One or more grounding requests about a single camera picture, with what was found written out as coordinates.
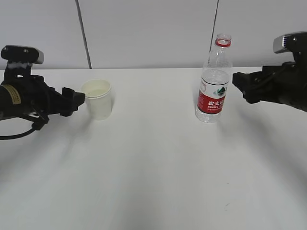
table surface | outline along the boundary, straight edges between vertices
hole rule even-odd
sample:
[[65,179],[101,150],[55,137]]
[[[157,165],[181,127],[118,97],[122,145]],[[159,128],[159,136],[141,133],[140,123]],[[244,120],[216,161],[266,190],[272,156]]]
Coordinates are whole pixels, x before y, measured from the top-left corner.
[[[307,229],[306,113],[250,105],[230,85],[221,119],[204,124],[194,114],[201,69],[33,73],[60,91],[110,81],[112,114],[91,121],[82,105],[1,141],[1,229]],[[30,124],[0,127],[8,135]]]

plastic cup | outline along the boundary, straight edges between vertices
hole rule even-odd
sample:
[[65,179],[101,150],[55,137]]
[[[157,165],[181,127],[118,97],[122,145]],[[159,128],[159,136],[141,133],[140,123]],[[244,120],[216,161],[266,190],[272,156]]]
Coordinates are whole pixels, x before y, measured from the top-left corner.
[[85,103],[91,117],[95,120],[105,120],[111,114],[111,85],[106,80],[90,80],[81,91],[85,93]]

yellow label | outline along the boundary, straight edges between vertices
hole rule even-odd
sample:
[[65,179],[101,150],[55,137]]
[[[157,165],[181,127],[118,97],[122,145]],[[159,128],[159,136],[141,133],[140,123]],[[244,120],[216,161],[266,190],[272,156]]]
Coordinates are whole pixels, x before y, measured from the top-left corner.
[[21,104],[20,95],[14,87],[12,87],[11,85],[2,85],[2,87],[9,92],[13,104]]

red label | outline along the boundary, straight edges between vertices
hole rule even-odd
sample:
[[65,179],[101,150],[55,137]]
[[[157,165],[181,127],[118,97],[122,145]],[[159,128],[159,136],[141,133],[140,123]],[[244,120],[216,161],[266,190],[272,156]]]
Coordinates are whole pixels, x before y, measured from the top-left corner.
[[211,98],[200,91],[197,107],[204,113],[218,114],[223,108],[224,99],[225,96],[221,98]]

wall seam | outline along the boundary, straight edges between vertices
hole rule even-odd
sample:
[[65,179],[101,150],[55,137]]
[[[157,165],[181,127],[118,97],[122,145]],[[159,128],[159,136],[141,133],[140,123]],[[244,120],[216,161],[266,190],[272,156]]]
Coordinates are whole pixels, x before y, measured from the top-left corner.
[[75,0],[75,1],[76,1],[76,6],[77,6],[77,12],[78,12],[78,17],[79,17],[80,28],[81,28],[81,32],[82,32],[82,38],[83,38],[83,42],[84,42],[84,48],[85,48],[88,68],[92,69],[92,63],[91,63],[91,59],[90,59],[90,53],[88,51],[88,46],[87,46],[87,41],[86,41],[86,36],[85,36],[83,20],[82,20],[82,16],[81,16],[79,0]]
[[216,23],[216,16],[217,16],[217,10],[218,10],[218,8],[219,8],[219,3],[220,3],[220,0],[217,0],[216,9],[215,9],[215,16],[214,16],[214,22],[213,22],[213,28],[212,28],[212,35],[211,35],[211,41],[210,41],[210,49],[209,49],[209,52],[211,52],[211,48],[212,48],[212,41],[213,41],[213,36],[214,36],[215,23]]

